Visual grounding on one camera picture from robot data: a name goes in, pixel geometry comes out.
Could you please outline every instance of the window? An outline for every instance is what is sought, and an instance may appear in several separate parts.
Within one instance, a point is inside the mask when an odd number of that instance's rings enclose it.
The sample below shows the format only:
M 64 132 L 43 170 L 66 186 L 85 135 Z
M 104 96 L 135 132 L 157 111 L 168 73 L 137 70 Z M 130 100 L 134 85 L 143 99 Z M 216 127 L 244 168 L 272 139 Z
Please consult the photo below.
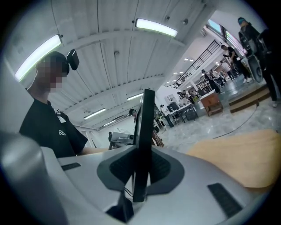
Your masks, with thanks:
M 240 42 L 228 31 L 226 32 L 227 40 L 239 51 L 241 56 L 244 56 L 244 50 Z
M 221 32 L 221 26 L 219 24 L 217 24 L 216 22 L 214 22 L 213 20 L 208 20 L 208 24 L 207 25 L 209 25 L 213 30 L 218 32 L 220 35 L 223 34 Z
M 165 97 L 165 100 L 166 100 L 167 104 L 170 104 L 171 102 L 175 102 L 176 98 L 173 94 L 170 94 L 169 96 Z

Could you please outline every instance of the tan wooden board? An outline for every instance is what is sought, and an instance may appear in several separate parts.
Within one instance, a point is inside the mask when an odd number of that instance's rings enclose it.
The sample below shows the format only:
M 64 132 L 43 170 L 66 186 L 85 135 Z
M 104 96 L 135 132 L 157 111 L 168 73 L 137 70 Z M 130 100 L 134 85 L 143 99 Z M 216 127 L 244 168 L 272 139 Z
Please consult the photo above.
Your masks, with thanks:
M 280 174 L 281 136 L 273 130 L 261 130 L 207 139 L 187 154 L 211 162 L 245 187 L 265 188 Z

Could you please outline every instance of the wooden cabinet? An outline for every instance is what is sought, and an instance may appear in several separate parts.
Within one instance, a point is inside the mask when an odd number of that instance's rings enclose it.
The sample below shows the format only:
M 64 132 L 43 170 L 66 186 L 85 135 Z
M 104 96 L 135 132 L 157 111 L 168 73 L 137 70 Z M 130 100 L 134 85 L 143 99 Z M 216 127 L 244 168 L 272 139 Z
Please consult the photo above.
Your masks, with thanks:
M 200 100 L 204 105 L 208 116 L 223 111 L 223 105 L 221 104 L 217 93 L 206 94 L 206 96 L 203 96 Z

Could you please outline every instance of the tiled floor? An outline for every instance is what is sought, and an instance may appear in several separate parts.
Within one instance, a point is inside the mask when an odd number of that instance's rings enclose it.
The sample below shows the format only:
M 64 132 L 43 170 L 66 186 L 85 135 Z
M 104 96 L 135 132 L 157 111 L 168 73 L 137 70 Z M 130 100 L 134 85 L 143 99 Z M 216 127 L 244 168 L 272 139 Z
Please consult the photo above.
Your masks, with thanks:
M 233 85 L 234 87 L 243 82 L 241 77 L 239 77 L 236 85 Z M 245 84 L 246 88 L 249 88 L 250 85 L 253 84 Z M 260 102 L 257 108 L 256 105 L 253 105 L 231 114 L 228 99 L 232 97 L 232 94 L 220 96 L 222 101 L 225 101 L 222 113 L 208 117 L 206 114 L 203 115 L 205 109 L 201 109 L 198 113 L 203 116 L 197 118 L 196 121 L 181 122 L 173 128 L 167 128 L 166 131 L 160 131 L 159 136 L 163 139 L 165 147 L 171 147 L 173 150 L 186 153 L 193 144 L 200 140 L 215 138 L 229 132 L 231 133 L 225 135 L 225 137 L 262 129 L 273 129 L 281 132 L 281 103 L 277 108 L 273 108 L 272 101 L 268 98 Z
M 244 76 L 240 75 L 236 78 L 236 81 L 231 81 L 230 79 L 227 80 L 225 86 L 221 88 L 222 93 L 219 94 L 219 99 L 223 104 L 224 108 L 229 107 L 229 100 L 237 97 L 239 94 L 243 93 L 244 91 L 251 90 L 254 88 L 259 88 L 260 86 L 266 84 L 265 81 L 261 83 L 256 83 L 254 81 L 250 83 L 243 83 Z M 195 109 L 197 111 L 198 116 L 207 115 L 204 106 L 199 102 L 195 104 Z

